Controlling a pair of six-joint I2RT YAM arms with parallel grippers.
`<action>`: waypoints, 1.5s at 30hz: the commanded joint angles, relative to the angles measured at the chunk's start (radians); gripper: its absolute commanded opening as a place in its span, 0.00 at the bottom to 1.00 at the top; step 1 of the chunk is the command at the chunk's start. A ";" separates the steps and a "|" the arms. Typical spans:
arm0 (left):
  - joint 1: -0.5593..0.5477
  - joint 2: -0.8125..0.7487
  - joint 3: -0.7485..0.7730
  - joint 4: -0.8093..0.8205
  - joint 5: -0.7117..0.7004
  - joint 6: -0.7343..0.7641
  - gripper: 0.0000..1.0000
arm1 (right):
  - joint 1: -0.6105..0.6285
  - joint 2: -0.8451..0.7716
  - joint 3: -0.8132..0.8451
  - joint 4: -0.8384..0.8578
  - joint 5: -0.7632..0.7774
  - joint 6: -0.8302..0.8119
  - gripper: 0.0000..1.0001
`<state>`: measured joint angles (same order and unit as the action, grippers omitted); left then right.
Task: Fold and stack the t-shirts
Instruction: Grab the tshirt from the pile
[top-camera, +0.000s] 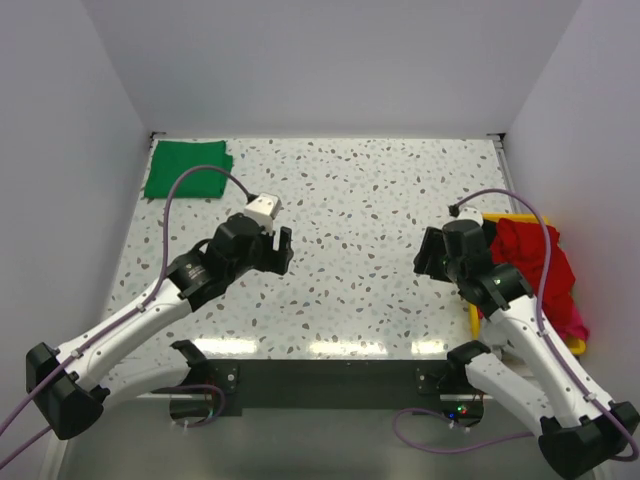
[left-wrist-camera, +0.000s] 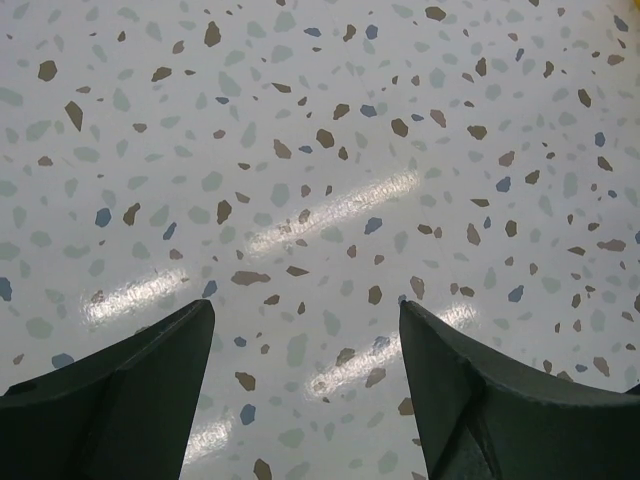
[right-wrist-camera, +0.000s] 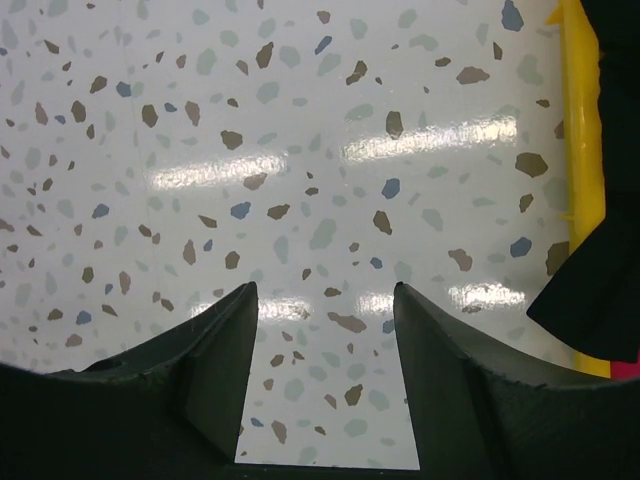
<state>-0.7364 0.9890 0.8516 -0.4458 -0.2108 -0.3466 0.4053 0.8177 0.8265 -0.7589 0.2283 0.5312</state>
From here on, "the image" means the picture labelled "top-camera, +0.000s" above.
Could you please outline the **red t shirt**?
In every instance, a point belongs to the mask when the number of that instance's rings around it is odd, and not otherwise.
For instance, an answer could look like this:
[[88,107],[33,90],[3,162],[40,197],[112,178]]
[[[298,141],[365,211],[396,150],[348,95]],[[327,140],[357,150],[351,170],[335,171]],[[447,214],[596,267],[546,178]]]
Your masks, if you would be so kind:
[[[491,242],[495,263],[509,263],[516,267],[535,293],[538,293],[545,258],[545,240],[538,223],[523,223],[501,218],[495,225],[496,235]],[[557,312],[561,298],[570,294],[575,276],[567,257],[559,246],[559,232],[548,227],[551,241],[551,263],[545,283],[543,311],[558,332]]]

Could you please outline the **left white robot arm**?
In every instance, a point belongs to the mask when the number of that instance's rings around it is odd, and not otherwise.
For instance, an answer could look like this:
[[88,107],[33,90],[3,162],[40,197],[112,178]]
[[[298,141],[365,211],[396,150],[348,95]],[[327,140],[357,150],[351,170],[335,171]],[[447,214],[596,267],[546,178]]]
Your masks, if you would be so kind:
[[74,438],[99,419],[116,394],[105,376],[156,333],[223,296],[250,270],[284,275],[293,257],[291,237],[287,227],[273,233],[237,213],[94,328],[56,348],[34,346],[26,355],[26,390],[55,435]]

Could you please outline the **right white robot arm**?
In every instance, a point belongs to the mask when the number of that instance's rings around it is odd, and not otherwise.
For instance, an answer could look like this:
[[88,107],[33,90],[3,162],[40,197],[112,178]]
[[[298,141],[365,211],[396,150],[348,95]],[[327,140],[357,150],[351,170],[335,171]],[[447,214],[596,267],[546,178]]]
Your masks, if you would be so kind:
[[638,411],[628,401],[614,401],[581,367],[538,313],[537,298],[520,271],[494,263],[479,223],[457,219],[440,229],[427,228],[414,271],[454,284],[534,377],[528,381],[489,346],[471,341],[447,355],[445,379],[452,390],[475,388],[493,397],[527,426],[547,463],[564,479],[620,459],[632,444]]

